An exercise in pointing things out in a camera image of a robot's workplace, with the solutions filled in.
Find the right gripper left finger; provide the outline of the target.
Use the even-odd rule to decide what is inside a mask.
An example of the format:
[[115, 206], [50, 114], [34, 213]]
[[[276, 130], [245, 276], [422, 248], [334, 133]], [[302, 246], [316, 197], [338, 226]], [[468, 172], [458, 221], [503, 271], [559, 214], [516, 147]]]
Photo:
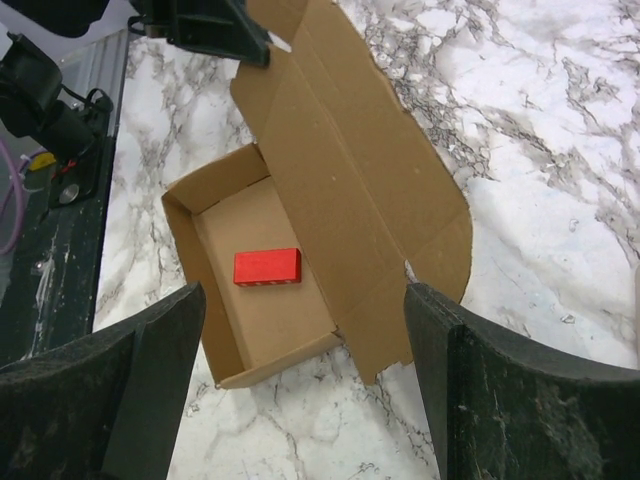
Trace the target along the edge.
[[4, 479], [164, 479], [206, 312], [199, 283], [1, 370]]

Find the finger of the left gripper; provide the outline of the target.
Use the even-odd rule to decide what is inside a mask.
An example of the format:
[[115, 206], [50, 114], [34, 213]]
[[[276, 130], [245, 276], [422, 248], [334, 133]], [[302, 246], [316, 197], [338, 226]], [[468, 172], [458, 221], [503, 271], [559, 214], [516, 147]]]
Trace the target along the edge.
[[269, 65], [269, 33], [250, 17], [244, 1], [143, 0], [131, 5], [137, 11], [127, 22], [131, 33], [194, 53]]

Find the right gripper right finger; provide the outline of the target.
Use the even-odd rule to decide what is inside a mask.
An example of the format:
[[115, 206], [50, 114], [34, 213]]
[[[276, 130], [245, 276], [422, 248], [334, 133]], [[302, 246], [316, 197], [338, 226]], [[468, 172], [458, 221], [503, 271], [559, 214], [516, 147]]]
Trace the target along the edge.
[[432, 287], [404, 315], [444, 479], [635, 479], [639, 374], [548, 347]]

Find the small red block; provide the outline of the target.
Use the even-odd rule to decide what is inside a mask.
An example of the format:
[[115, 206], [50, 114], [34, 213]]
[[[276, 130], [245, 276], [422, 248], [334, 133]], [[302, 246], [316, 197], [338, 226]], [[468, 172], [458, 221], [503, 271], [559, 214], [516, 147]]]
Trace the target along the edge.
[[233, 283], [241, 287], [299, 283], [302, 256], [297, 248], [239, 252], [234, 256]]

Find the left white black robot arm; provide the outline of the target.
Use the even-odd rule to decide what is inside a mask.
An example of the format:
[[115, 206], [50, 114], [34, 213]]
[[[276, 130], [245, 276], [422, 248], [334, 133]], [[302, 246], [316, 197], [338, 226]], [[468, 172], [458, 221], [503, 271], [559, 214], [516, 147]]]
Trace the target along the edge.
[[[79, 38], [101, 20], [105, 1], [9, 1], [7, 7], [45, 30]], [[134, 1], [127, 21], [131, 33], [163, 38], [194, 53], [266, 67], [269, 34], [249, 15], [243, 1]], [[15, 137], [31, 137], [62, 160], [82, 156], [94, 144], [90, 130], [59, 95], [62, 73], [25, 35], [10, 32], [1, 58], [1, 121]]]

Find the black mounting rail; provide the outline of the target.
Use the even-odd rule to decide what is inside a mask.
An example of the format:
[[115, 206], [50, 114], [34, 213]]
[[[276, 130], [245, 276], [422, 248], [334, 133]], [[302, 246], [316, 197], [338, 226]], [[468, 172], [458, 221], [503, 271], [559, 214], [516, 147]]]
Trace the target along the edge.
[[44, 170], [43, 187], [16, 203], [23, 229], [1, 302], [1, 363], [91, 332], [103, 250], [129, 38], [113, 34], [55, 64], [59, 98], [93, 135], [82, 156]]

